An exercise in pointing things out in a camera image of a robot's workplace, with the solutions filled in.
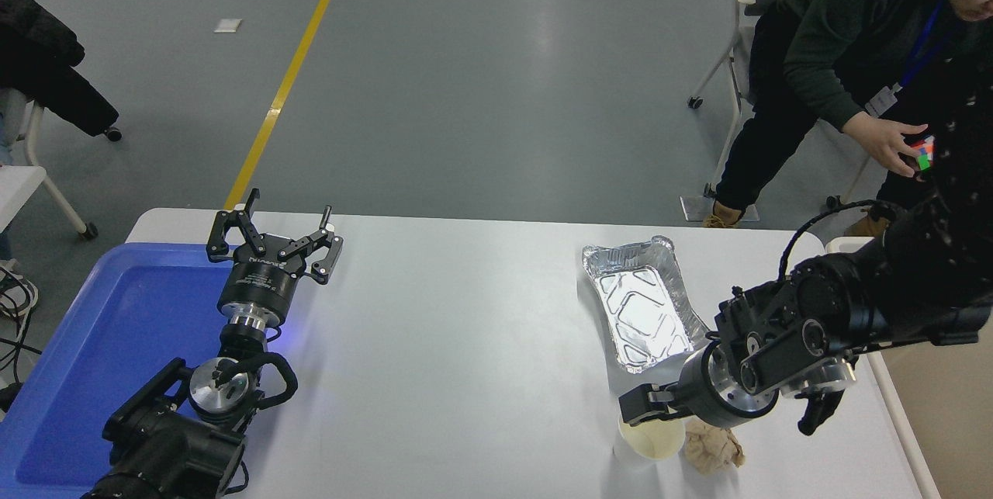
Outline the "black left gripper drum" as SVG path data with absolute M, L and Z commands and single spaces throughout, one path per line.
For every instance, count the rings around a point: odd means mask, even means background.
M 249 308 L 268 323 L 284 323 L 300 277 L 307 269 L 300 256 L 279 261 L 277 255 L 255 256 L 251 249 L 234 252 L 234 265 L 224 284 L 217 310 L 233 318 Z

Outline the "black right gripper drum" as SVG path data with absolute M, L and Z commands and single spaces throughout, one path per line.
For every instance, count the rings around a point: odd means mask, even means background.
M 740 424 L 733 399 L 739 390 L 718 344 L 694 352 L 680 371 L 681 403 L 696 418 L 717 428 Z

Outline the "person's right hand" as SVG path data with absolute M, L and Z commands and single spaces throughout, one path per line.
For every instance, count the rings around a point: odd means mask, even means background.
M 928 124 L 911 125 L 856 113 L 843 124 L 841 134 L 856 141 L 884 169 L 911 178 L 919 172 L 919 166 L 907 160 L 914 159 L 914 150 L 905 136 L 921 134 L 926 129 Z

